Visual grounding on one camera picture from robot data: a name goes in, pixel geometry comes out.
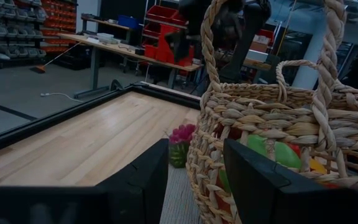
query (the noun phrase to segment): workbench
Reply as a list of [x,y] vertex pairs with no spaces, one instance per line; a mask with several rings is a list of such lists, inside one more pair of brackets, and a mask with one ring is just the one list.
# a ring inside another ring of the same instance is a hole
[[[142,199],[151,199],[153,203],[161,202],[159,205],[159,208],[163,209],[162,213],[161,210],[159,211],[159,214],[162,214],[161,223],[169,223],[164,218],[168,213],[175,213],[178,219],[186,216],[191,216],[192,220],[199,219],[198,212],[194,212],[197,208],[186,172],[183,169],[169,168],[168,173],[168,141],[161,142],[160,140],[166,139],[167,135],[181,124],[195,124],[200,113],[199,109],[200,101],[196,96],[177,93],[148,83],[136,83],[1,133],[0,192],[4,193],[4,197],[10,198],[10,201],[6,203],[12,205],[11,202],[14,202],[19,207],[3,211],[20,210],[20,206],[26,203],[27,199],[31,202],[29,207],[39,203],[37,200],[49,200],[50,208],[48,209],[59,210],[59,214],[54,218],[57,220],[67,209],[67,200],[79,200],[78,194],[89,195],[91,192],[99,195],[105,190],[107,190],[106,194],[109,194],[113,189],[125,192],[126,189],[120,188],[118,179],[125,179],[128,176],[121,174],[120,178],[115,179],[114,176],[121,173],[123,167],[127,168],[129,164],[134,165],[133,161],[136,158],[143,157],[153,147],[159,145],[159,149],[155,149],[154,152],[158,154],[164,152],[165,160],[162,160],[164,162],[157,165],[155,164],[157,158],[153,157],[154,160],[151,160],[149,157],[146,164],[163,168],[155,169],[152,178],[148,181],[150,185],[142,187],[145,194],[154,190],[154,194],[159,196]],[[165,178],[167,194],[165,194],[165,186],[161,185],[160,178]],[[20,195],[20,201],[12,199],[15,195]],[[106,196],[108,195],[100,197],[110,202],[110,198]],[[120,219],[119,222],[113,223],[158,224],[160,216],[156,213],[153,217],[158,215],[158,220],[155,219],[155,222],[134,220],[151,217],[149,213],[145,215],[148,211],[142,210],[145,213],[139,215],[140,213],[134,213],[134,210],[144,207],[148,210],[155,210],[155,205],[142,203],[140,207],[137,207],[133,204],[134,198],[127,196],[119,200],[119,203],[124,202],[131,203],[123,214],[120,213],[122,209],[120,206],[114,204],[111,207],[110,203],[106,206],[110,206],[109,212],[112,218],[118,213],[118,215],[132,218],[132,221],[126,220],[125,222]],[[98,205],[97,209],[105,211],[107,208],[103,204]]]
[[[107,25],[107,26],[111,26],[111,27],[126,30],[125,41],[127,42],[127,44],[129,44],[129,41],[131,40],[131,33],[133,32],[133,29],[131,29],[129,27],[121,26],[119,24],[113,24],[113,23],[108,22],[108,21],[101,21],[101,20],[98,20],[98,19],[91,19],[91,18],[86,18],[86,17],[82,17],[82,16],[81,16],[81,19],[82,19],[82,30],[86,30],[88,21],[96,22],[98,24],[103,24],[103,25]],[[124,73],[126,73],[126,70],[127,70],[127,58],[126,57],[124,58],[124,62],[122,64],[120,64],[120,65],[122,66],[122,71]]]
[[81,96],[92,95],[95,93],[99,93],[102,91],[108,90],[108,86],[98,87],[98,73],[99,73],[99,50],[107,50],[110,52],[114,52],[117,54],[125,55],[131,58],[135,58],[139,61],[145,61],[150,64],[160,65],[167,68],[172,68],[168,79],[168,86],[173,89],[174,82],[176,79],[176,75],[179,70],[184,70],[187,72],[194,72],[199,70],[202,65],[190,65],[190,66],[179,66],[172,63],[160,62],[156,59],[145,57],[143,55],[135,54],[134,50],[130,49],[130,45],[126,44],[102,44],[97,41],[88,40],[83,35],[73,35],[73,34],[59,34],[60,37],[64,37],[66,39],[75,40],[81,42],[86,45],[93,46],[92,56],[91,56],[91,89],[86,91],[81,91],[79,93],[74,94],[74,98],[79,98]]

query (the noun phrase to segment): gray carpet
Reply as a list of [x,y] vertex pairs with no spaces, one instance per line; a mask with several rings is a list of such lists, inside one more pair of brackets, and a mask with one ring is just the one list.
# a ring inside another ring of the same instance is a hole
[[202,224],[186,169],[169,165],[168,184],[160,224]]

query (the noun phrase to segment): wicker basket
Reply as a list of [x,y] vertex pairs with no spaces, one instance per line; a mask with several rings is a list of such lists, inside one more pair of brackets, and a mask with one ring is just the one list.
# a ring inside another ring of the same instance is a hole
[[[201,98],[201,112],[188,153],[186,169],[205,223],[241,223],[231,194],[217,186],[223,139],[240,130],[242,144],[250,134],[267,138],[266,151],[275,161],[275,141],[301,147],[302,165],[295,170],[320,183],[358,187],[358,90],[337,80],[336,54],[344,33],[342,0],[324,0],[327,34],[318,64],[306,60],[282,62],[275,85],[220,83],[213,57],[210,26],[225,0],[213,0],[201,26],[203,54],[211,84]],[[306,65],[318,70],[316,91],[288,87],[283,66]],[[217,137],[215,129],[222,125]],[[328,174],[310,172],[310,158],[320,160]]]

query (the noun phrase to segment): wall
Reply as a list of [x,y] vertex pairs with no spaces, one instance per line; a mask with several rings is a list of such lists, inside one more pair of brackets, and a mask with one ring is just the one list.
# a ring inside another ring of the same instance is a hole
[[[82,31],[82,19],[81,14],[94,14],[99,15],[100,13],[100,4],[101,0],[77,0],[78,7],[77,7],[77,20],[76,20],[76,31]],[[87,30],[96,32],[97,25],[95,22],[88,22],[87,23]]]

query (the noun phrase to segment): white cable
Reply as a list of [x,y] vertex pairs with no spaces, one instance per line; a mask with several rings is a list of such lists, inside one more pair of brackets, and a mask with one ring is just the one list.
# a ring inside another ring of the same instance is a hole
[[65,97],[69,98],[70,100],[75,101],[75,102],[83,103],[83,101],[73,99],[73,98],[69,97],[68,95],[66,95],[64,93],[41,93],[40,95],[41,95],[41,97],[50,96],[50,95],[62,95],[62,96],[65,96]]

